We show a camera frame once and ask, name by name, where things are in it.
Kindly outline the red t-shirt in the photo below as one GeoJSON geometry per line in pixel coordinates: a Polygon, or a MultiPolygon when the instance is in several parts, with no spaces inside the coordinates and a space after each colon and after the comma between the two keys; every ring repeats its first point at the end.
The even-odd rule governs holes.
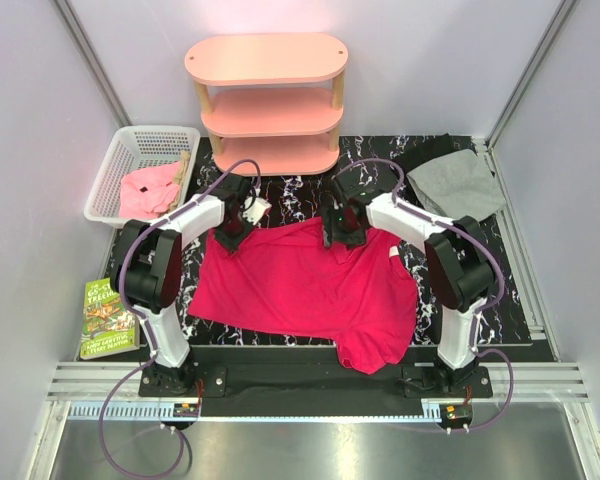
{"type": "Polygon", "coordinates": [[[417,283],[399,243],[370,229],[360,247],[325,247],[318,218],[258,228],[235,253],[208,237],[188,312],[251,331],[329,339],[344,367],[374,374],[404,357],[417,323],[417,283]]]}

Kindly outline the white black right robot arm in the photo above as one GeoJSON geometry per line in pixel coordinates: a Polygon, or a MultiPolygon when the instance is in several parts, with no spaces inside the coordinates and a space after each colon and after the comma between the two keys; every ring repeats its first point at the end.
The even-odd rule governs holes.
{"type": "Polygon", "coordinates": [[[376,229],[424,253],[430,289],[442,305],[442,326],[434,366],[422,375],[422,383],[452,397],[475,374],[478,314],[499,302],[505,282],[495,257],[478,239],[477,220],[441,217],[400,199],[403,181],[402,173],[386,170],[367,183],[356,180],[349,168],[334,174],[335,205],[322,214],[324,244],[357,248],[376,229]]]}

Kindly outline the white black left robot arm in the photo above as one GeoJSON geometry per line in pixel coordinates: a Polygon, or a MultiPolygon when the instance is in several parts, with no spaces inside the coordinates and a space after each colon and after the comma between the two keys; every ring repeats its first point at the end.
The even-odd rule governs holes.
{"type": "Polygon", "coordinates": [[[195,386],[191,348],[177,314],[182,255],[194,240],[217,228],[231,252],[251,233],[246,217],[256,205],[260,182],[234,174],[221,176],[203,193],[152,222],[130,220],[114,249],[111,287],[137,316],[150,351],[143,367],[146,384],[176,396],[195,386]]]}

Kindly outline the beige cloth in basket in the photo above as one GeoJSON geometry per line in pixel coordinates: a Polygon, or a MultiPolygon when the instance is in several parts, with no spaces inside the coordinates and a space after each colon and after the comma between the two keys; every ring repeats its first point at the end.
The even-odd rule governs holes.
{"type": "Polygon", "coordinates": [[[167,193],[162,201],[158,212],[161,215],[167,214],[176,209],[183,195],[183,184],[186,179],[186,172],[191,160],[191,154],[185,150],[180,152],[177,162],[164,165],[162,170],[167,180],[167,193]]]}

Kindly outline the light pink cloth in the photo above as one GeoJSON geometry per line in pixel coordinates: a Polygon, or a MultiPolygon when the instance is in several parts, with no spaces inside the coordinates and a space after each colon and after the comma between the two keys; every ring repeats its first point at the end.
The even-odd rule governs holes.
{"type": "Polygon", "coordinates": [[[119,216],[125,219],[155,219],[166,197],[167,180],[161,166],[135,170],[120,183],[119,216]]]}

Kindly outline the black folded t-shirt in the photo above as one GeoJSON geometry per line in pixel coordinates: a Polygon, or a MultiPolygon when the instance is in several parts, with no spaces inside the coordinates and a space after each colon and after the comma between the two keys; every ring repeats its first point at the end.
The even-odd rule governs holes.
{"type": "Polygon", "coordinates": [[[465,149],[475,151],[469,137],[452,136],[446,133],[416,140],[403,153],[394,157],[393,161],[404,173],[408,173],[433,159],[465,149]]]}

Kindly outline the grey folded t-shirt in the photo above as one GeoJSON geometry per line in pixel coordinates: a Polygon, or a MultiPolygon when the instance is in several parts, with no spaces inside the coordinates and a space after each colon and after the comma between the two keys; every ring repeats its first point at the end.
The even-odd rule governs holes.
{"type": "Polygon", "coordinates": [[[483,221],[506,206],[493,173],[470,149],[429,160],[407,179],[423,208],[439,216],[483,221]]]}

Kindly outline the pink three-tier shelf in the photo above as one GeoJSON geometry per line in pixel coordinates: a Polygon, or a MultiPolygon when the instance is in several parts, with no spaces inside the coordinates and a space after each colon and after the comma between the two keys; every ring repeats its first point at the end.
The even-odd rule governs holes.
{"type": "Polygon", "coordinates": [[[348,50],[326,33],[221,35],[193,45],[213,160],[253,176],[317,175],[339,157],[348,50]]]}

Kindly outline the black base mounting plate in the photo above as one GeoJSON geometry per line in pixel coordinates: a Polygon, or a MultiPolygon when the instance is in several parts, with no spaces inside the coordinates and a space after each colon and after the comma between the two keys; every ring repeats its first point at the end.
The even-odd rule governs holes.
{"type": "Polygon", "coordinates": [[[396,365],[363,374],[340,365],[332,347],[195,346],[192,388],[181,394],[140,380],[142,397],[202,396],[207,417],[366,417],[384,420],[425,413],[424,401],[488,399],[493,394],[486,367],[449,393],[425,389],[422,375],[434,366],[430,349],[417,350],[396,365]]]}

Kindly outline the green treehouse book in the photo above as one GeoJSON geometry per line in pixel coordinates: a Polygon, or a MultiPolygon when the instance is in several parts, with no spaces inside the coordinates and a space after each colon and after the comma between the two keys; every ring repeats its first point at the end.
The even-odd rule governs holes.
{"type": "Polygon", "coordinates": [[[110,279],[85,286],[79,358],[92,360],[140,348],[139,323],[128,311],[110,279]]]}

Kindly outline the aluminium frame rail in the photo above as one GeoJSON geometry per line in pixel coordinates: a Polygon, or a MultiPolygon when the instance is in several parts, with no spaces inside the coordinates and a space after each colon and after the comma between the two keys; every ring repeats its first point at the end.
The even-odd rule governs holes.
{"type": "Polygon", "coordinates": [[[578,368],[565,363],[487,362],[446,392],[426,364],[364,375],[335,364],[194,363],[195,385],[175,386],[131,363],[63,362],[48,397],[77,419],[167,422],[440,423],[454,407],[584,403],[578,368]]]}

